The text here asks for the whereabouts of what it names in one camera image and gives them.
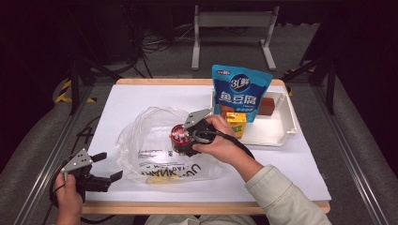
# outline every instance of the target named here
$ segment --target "white paper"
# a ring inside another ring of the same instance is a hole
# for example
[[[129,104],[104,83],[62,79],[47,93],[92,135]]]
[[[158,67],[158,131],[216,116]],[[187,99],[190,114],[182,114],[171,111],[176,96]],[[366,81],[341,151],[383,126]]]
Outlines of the white paper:
[[[284,89],[270,86],[268,91],[283,92]],[[211,85],[114,85],[88,149],[90,156],[107,152],[108,157],[94,163],[92,173],[108,177],[120,171],[116,164],[115,142],[122,129],[134,122],[142,111],[156,106],[175,107],[187,112],[203,110],[210,107],[211,92]],[[297,133],[289,135],[283,146],[248,147],[262,164],[278,167],[310,200],[329,201],[328,188],[316,167],[294,110],[292,113]],[[144,185],[122,178],[112,183],[108,192],[87,192],[86,199],[149,203],[254,202],[239,174],[229,165],[226,168],[223,178],[186,184]]]

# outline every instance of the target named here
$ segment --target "blue snack bag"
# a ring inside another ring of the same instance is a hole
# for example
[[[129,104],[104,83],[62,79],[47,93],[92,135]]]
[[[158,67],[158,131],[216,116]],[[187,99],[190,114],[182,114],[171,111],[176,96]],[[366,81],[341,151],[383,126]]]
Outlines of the blue snack bag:
[[[244,67],[214,65],[214,113],[246,113],[248,123],[254,121],[258,105],[272,81],[272,75]]]

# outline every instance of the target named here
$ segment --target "white sleeve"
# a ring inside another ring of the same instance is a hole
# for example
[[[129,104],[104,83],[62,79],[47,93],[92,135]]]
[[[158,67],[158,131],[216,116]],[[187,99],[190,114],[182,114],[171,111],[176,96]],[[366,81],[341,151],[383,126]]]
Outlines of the white sleeve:
[[[264,209],[271,225],[330,224],[325,213],[272,165],[259,171],[245,187]]]

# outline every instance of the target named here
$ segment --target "plastic bag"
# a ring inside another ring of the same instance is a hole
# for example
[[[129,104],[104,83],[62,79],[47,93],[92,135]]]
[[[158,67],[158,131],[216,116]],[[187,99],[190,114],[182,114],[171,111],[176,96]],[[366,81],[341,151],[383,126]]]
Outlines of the plastic bag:
[[[221,176],[222,163],[209,154],[192,157],[174,151],[170,131],[188,112],[151,107],[125,127],[116,143],[117,164],[136,183],[171,184]]]

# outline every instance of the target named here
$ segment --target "small box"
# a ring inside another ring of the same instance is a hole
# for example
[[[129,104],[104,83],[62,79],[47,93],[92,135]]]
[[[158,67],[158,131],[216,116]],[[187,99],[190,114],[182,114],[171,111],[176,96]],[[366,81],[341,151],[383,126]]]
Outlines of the small box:
[[[247,124],[246,121],[246,113],[243,112],[227,112],[226,113],[226,122],[231,125],[232,129],[235,131],[235,136],[238,139],[241,139],[243,136],[243,132],[245,131],[245,127]]]
[[[258,114],[271,116],[275,111],[275,102],[272,97],[263,97],[258,109]]]

